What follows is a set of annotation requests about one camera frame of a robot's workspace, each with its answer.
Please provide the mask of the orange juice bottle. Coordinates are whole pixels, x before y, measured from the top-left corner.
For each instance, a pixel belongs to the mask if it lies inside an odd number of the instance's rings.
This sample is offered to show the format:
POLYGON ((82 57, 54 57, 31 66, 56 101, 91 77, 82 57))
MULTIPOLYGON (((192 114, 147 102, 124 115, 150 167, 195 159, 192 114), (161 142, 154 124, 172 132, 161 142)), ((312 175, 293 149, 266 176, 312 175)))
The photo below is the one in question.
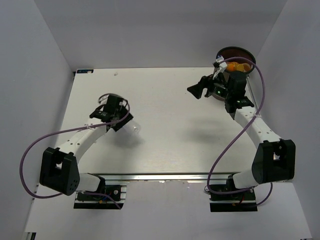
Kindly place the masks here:
POLYGON ((248 63, 239 63, 236 66, 236 70, 243 73, 247 73, 251 70, 251 66, 248 63))
POLYGON ((237 70, 237 66, 238 66, 239 64, 237 63, 237 62, 228 62, 227 63, 227 67, 226 67, 226 71, 228 71, 228 72, 234 72, 234 71, 236 71, 237 70))

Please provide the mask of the clear bottle blue label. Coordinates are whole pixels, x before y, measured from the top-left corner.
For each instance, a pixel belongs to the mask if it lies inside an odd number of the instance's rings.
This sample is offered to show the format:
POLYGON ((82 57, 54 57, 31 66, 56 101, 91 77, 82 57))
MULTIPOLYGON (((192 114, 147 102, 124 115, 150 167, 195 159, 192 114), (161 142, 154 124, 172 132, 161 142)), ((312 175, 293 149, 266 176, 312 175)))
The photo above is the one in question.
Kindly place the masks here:
MULTIPOLYGON (((109 95, 115 95, 115 96, 118 96, 118 97, 122 97, 118 94, 115 94, 115 93, 105 93, 105 94, 109 94, 109 95)), ((123 101, 123 108, 122 108, 122 118, 119 119, 119 120, 102 120, 102 112, 103 112, 103 105, 99 105, 96 107, 95 109, 95 112, 93 113, 93 117, 94 118, 97 118, 99 119, 102 123, 105 123, 106 124, 106 129, 109 130, 109 129, 112 129, 112 127, 123 121, 129 113, 131 113, 131 110, 130 110, 130 105, 129 105, 129 102, 127 99, 124 98, 124 101, 123 101)), ((114 132, 124 132, 126 134, 138 134, 141 130, 141 126, 134 121, 134 118, 129 121, 125 126, 123 126, 120 130, 118 131, 114 131, 114 132)))

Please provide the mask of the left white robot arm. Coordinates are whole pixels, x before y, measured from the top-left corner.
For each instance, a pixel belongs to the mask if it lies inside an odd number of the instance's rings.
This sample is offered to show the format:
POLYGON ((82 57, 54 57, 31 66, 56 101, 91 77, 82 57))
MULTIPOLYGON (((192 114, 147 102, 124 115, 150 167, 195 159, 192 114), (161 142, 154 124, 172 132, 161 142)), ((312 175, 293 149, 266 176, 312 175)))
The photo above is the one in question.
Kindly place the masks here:
POLYGON ((48 147, 42 155, 39 183, 60 194, 88 192, 94 199, 105 196, 105 181, 99 175, 80 173, 78 164, 87 150, 109 130, 117 132, 133 119, 126 99, 108 93, 98 99, 98 106, 86 124, 66 142, 48 147))

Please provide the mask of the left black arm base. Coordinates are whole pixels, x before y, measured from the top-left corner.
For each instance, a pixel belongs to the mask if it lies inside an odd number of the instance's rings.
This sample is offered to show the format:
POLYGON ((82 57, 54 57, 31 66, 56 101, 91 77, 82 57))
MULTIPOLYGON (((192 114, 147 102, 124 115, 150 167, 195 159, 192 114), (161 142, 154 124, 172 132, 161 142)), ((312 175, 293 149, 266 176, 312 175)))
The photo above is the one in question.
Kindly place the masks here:
POLYGON ((75 191, 74 209, 121 210, 127 194, 127 185, 101 175, 82 173, 75 191))

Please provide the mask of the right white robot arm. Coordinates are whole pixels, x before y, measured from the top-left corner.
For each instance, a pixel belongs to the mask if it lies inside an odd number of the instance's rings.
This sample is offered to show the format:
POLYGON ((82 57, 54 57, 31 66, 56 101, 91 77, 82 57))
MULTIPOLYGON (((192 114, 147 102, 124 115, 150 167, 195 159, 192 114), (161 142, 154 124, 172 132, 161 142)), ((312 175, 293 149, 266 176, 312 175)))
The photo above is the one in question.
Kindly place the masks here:
POLYGON ((222 73, 203 76, 200 81, 187 88, 196 99, 217 95, 224 99, 225 110, 242 126, 256 147, 250 169, 233 174, 227 180, 226 195, 236 200, 244 189, 265 183, 292 180, 295 175, 296 145, 290 139, 276 134, 258 116, 254 104, 246 95, 247 77, 243 72, 234 71, 228 79, 222 73))

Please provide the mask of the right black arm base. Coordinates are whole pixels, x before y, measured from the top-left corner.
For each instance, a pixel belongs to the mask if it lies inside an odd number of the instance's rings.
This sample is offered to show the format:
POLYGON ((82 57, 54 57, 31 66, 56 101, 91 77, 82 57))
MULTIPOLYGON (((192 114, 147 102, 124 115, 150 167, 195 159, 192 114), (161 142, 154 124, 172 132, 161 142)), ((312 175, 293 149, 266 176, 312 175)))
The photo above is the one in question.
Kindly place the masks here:
MULTIPOLYGON (((212 183, 210 184, 210 188, 220 193, 235 191, 236 188, 232 177, 233 175, 229 175, 222 184, 212 183)), ((232 194, 214 194, 205 186, 204 192, 210 195, 209 206, 212 213, 258 211, 256 195, 253 190, 232 194)))

